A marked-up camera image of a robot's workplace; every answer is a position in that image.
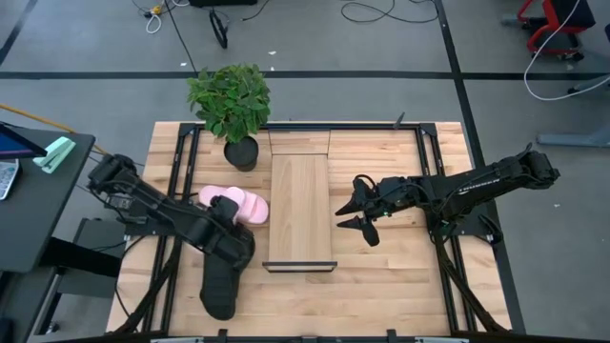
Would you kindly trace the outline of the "wooden shelf with black frame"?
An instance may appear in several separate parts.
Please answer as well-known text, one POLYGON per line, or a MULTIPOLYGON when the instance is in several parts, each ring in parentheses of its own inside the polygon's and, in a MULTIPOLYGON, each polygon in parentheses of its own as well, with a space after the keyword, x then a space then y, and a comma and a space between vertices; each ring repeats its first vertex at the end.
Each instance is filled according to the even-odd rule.
POLYGON ((268 272, 332 272, 329 131, 270 130, 268 272))

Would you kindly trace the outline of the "yellow rod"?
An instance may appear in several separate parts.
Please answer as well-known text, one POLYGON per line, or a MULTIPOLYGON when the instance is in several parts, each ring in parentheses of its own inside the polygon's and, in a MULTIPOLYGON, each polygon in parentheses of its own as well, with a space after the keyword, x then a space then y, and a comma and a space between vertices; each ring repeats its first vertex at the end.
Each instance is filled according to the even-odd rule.
MULTIPOLYGON (((78 131, 76 131, 73 128, 68 127, 66 125, 63 125, 63 124, 60 124, 60 123, 56 123, 56 122, 54 122, 54 121, 52 121, 52 120, 50 120, 48 118, 37 116, 37 115, 31 114, 31 113, 26 112, 26 111, 21 111, 21 110, 15 109, 15 108, 10 107, 10 106, 5 105, 5 104, 0 104, 0 109, 2 109, 4 111, 12 112, 14 114, 21 115, 21 116, 26 117, 26 118, 28 118, 30 120, 34 120, 36 122, 39 122, 39 123, 42 123, 42 124, 45 124, 45 125, 48 125, 48 126, 52 126, 52 127, 57 128, 57 129, 59 129, 61 131, 66 131, 66 132, 74 133, 74 134, 79 133, 78 131)), ((97 151, 98 154, 101 154, 101 155, 109 154, 106 150, 102 149, 100 146, 98 146, 96 144, 93 144, 93 148, 97 151)))

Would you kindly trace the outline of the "white calculator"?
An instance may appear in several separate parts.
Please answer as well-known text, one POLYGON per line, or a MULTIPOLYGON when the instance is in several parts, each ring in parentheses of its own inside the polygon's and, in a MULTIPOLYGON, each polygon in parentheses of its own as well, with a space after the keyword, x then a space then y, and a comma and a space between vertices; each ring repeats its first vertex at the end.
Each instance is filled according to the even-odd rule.
POLYGON ((0 161, 0 201, 9 197, 12 185, 16 182, 20 172, 18 159, 0 161))

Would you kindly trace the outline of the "black box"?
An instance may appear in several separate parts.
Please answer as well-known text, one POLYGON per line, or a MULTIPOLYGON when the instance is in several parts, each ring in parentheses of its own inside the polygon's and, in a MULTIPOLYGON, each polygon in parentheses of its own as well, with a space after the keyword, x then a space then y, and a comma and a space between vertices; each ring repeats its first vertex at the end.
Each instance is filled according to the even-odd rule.
POLYGON ((258 0, 188 0, 194 7, 216 7, 216 6, 251 6, 256 5, 258 0))

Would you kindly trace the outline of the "black foam slide sandal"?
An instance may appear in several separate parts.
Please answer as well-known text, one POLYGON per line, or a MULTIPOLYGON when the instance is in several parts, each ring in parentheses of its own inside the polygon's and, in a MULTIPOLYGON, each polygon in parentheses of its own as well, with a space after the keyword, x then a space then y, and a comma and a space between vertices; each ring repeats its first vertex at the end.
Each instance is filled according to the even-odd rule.
POLYGON ((246 240, 245 247, 247 248, 245 262, 238 267, 215 252, 204 252, 199 298, 206 312, 214 319, 226 321, 235 315, 240 278, 254 257, 253 237, 246 240))

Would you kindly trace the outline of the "black rail with grey ends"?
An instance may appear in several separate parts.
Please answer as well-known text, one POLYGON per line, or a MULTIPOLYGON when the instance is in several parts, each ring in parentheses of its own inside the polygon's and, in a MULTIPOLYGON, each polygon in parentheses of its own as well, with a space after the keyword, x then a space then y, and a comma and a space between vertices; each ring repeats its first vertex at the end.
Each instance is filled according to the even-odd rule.
POLYGON ((472 343, 468 338, 429 335, 399 335, 395 329, 374 335, 234 335, 220 329, 216 335, 184 335, 152 338, 147 343, 472 343))

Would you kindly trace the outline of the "black aluminium table frame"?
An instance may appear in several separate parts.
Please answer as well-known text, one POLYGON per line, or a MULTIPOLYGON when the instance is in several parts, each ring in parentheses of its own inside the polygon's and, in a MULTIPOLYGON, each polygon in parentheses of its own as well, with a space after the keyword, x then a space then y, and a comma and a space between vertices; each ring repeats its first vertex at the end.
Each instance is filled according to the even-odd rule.
POLYGON ((373 122, 277 122, 257 134, 260 153, 252 171, 241 172, 224 158, 221 139, 203 131, 181 134, 176 122, 158 122, 143 178, 162 192, 195 192, 208 184, 238 186, 263 197, 272 193, 272 159, 284 152, 315 152, 328 158, 331 272, 268 272, 269 228, 254 227, 255 254, 240 278, 235 316, 212 318, 199 292, 203 254, 183 245, 176 276, 161 288, 145 315, 143 330, 166 329, 171 335, 211 336, 401 336, 446 335, 448 310, 466 321, 461 298, 443 294, 436 251, 424 214, 410 209, 381 219, 377 246, 360 232, 343 229, 336 211, 349 199, 355 175, 375 180, 417 175, 430 168, 428 140, 411 129, 373 122))

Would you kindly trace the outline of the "dark computer monitor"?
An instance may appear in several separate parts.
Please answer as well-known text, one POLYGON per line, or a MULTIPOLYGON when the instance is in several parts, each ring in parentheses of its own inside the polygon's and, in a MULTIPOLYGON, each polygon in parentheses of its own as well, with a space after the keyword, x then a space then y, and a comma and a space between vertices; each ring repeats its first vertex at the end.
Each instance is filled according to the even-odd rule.
POLYGON ((47 151, 0 124, 0 160, 46 157, 47 151))

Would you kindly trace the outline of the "mint green stapler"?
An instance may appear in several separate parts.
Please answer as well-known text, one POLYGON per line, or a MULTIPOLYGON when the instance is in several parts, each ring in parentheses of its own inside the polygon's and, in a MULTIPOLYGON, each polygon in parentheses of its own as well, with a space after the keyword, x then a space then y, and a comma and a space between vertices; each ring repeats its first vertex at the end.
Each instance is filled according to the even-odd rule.
POLYGON ((33 158, 32 162, 43 172, 48 174, 54 173, 75 146, 74 141, 68 137, 61 136, 45 148, 46 156, 33 158))

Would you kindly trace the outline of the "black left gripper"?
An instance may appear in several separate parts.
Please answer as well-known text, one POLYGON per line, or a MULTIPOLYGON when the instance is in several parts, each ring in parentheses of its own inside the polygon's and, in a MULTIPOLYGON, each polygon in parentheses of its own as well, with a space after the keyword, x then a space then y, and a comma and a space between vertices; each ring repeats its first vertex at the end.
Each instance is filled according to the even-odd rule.
POLYGON ((230 198, 219 195, 209 207, 191 206, 190 244, 220 258, 248 258, 249 235, 233 222, 238 210, 230 198))

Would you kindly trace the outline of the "grey desk base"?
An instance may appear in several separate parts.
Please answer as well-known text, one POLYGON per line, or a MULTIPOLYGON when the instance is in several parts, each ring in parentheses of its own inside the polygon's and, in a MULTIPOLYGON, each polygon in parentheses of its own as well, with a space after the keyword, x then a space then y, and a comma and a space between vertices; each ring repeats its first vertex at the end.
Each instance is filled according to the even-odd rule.
MULTIPOLYGON (((574 97, 602 87, 610 88, 610 73, 579 83, 570 88, 564 96, 553 98, 553 101, 574 97)), ((537 135, 536 140, 539 144, 546 146, 610 149, 610 123, 586 134, 541 133, 537 135)))

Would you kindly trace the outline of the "black desk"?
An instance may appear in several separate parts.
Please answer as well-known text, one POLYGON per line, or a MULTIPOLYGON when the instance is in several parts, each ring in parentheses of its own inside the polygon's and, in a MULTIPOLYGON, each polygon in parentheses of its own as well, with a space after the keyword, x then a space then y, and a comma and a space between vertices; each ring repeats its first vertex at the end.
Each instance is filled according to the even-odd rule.
POLYGON ((51 174, 34 165, 33 158, 18 159, 19 177, 9 197, 0 201, 0 271, 26 273, 42 266, 83 270, 99 254, 55 238, 53 232, 95 138, 81 133, 11 130, 43 149, 61 136, 68 137, 76 146, 51 174))

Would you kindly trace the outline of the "red and black chair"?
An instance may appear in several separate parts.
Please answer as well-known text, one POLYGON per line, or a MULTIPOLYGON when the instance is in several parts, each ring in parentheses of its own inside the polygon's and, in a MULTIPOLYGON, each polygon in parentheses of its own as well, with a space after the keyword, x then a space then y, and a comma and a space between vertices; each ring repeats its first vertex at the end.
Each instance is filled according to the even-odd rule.
POLYGON ((596 25, 587 0, 540 0, 542 16, 526 12, 537 0, 524 0, 516 14, 500 19, 506 27, 516 27, 529 33, 527 49, 535 56, 555 55, 560 60, 579 62, 581 52, 579 34, 596 25))

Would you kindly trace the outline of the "green potted plant black pot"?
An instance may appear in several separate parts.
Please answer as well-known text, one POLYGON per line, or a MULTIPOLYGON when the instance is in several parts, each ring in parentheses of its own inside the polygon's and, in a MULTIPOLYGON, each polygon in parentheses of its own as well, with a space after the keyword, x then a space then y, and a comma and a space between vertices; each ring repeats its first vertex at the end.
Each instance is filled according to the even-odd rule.
POLYGON ((256 64, 203 69, 187 80, 187 102, 205 130, 225 140, 225 159, 241 172, 252 171, 259 155, 254 136, 271 115, 270 89, 256 64))

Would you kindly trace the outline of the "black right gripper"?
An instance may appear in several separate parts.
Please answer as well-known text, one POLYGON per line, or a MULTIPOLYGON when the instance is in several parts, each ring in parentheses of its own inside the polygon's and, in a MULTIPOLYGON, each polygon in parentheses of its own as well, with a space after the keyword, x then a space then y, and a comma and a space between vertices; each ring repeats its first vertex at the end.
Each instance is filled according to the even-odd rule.
POLYGON ((371 181, 372 178, 368 175, 358 174, 353 181, 354 191, 350 200, 335 214, 362 212, 362 218, 356 215, 336 225, 344 229, 362 231, 365 241, 374 247, 379 244, 374 221, 413 206, 416 188, 405 177, 386 177, 374 185, 371 181))

